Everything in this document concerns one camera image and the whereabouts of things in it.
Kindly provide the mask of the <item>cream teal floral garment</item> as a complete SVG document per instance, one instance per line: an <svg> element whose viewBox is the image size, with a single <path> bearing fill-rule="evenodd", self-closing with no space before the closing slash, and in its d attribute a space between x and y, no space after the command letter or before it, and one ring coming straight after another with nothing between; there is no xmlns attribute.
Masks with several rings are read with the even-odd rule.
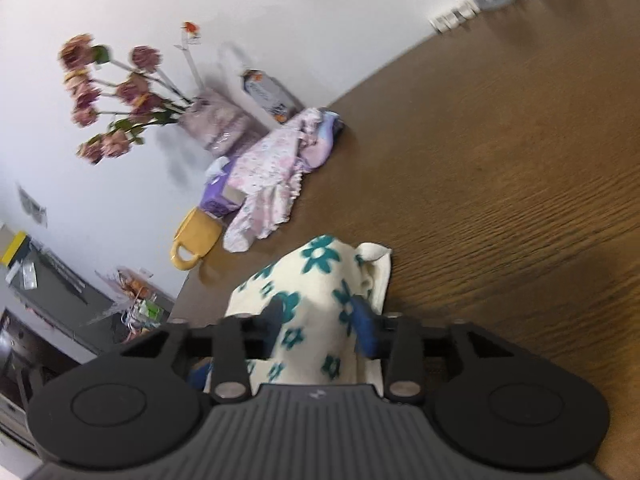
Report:
<svg viewBox="0 0 640 480"><path fill-rule="evenodd" d="M374 385L383 391L380 361L360 356L352 322L352 296L383 312L392 251L356 247L320 235L268 264L231 294L225 315L258 314L277 299L282 327L269 359L246 361L254 391L265 384Z"/></svg>

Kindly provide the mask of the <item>yellow mug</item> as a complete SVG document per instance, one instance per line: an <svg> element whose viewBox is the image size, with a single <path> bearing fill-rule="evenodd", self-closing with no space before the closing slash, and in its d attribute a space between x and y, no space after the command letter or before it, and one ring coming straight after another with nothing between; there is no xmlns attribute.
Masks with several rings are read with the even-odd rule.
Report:
<svg viewBox="0 0 640 480"><path fill-rule="evenodd" d="M216 218L194 207L182 220L170 248L170 261L180 271L194 268L215 246L224 227Z"/></svg>

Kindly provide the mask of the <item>purple tissue pack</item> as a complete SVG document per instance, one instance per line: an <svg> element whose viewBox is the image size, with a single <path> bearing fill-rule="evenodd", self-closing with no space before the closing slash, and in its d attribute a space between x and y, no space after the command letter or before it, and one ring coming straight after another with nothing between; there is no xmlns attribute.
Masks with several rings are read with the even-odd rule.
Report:
<svg viewBox="0 0 640 480"><path fill-rule="evenodd" d="M235 157L220 156L205 171L205 188L198 206L215 218L233 214L244 203L246 195L228 183L235 162Z"/></svg>

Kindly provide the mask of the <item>pink floral garment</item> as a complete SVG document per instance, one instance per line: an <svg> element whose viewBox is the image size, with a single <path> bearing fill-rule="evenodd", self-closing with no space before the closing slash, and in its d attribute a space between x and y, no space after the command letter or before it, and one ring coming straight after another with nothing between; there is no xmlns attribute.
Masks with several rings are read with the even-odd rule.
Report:
<svg viewBox="0 0 640 480"><path fill-rule="evenodd" d="M246 252L288 222L309 170L300 147L316 143L321 119L320 110L307 108L238 158L228 185L244 195L244 202L224 232L224 250Z"/></svg>

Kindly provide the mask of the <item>purple storage bag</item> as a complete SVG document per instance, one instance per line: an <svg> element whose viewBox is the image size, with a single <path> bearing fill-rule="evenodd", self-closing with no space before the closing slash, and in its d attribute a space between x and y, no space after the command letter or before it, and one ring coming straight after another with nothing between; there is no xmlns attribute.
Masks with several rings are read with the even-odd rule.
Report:
<svg viewBox="0 0 640 480"><path fill-rule="evenodd" d="M316 170L329 159L335 138L344 129L344 122L333 110L322 110L319 125L307 134L299 144L299 156L308 171Z"/></svg>

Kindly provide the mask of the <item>pink patterned vase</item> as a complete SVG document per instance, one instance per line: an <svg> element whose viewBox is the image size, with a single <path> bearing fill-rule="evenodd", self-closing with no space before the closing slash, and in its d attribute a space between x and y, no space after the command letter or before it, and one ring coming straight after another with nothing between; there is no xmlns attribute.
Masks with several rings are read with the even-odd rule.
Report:
<svg viewBox="0 0 640 480"><path fill-rule="evenodd" d="M214 157L238 157L268 133L253 116L211 88L198 94L178 125Z"/></svg>

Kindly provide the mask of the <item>dried pink flowers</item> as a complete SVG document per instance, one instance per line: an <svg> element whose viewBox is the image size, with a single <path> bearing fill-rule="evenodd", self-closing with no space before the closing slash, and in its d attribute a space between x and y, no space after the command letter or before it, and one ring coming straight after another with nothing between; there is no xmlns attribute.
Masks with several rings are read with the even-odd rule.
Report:
<svg viewBox="0 0 640 480"><path fill-rule="evenodd" d="M63 86L73 101L70 119L89 128L106 118L106 128L78 145L76 156L96 166L145 144L149 128L178 124L195 100L162 70L160 50L133 47L126 62L90 34L65 41L58 51Z"/></svg>

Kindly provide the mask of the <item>white power strip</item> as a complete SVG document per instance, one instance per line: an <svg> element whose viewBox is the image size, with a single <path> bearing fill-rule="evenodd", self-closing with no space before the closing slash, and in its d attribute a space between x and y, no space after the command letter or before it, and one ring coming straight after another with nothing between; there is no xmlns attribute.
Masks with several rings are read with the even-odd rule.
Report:
<svg viewBox="0 0 640 480"><path fill-rule="evenodd" d="M480 8L471 0L460 2L453 8L430 19L436 34L443 35L450 30L465 26L480 14Z"/></svg>

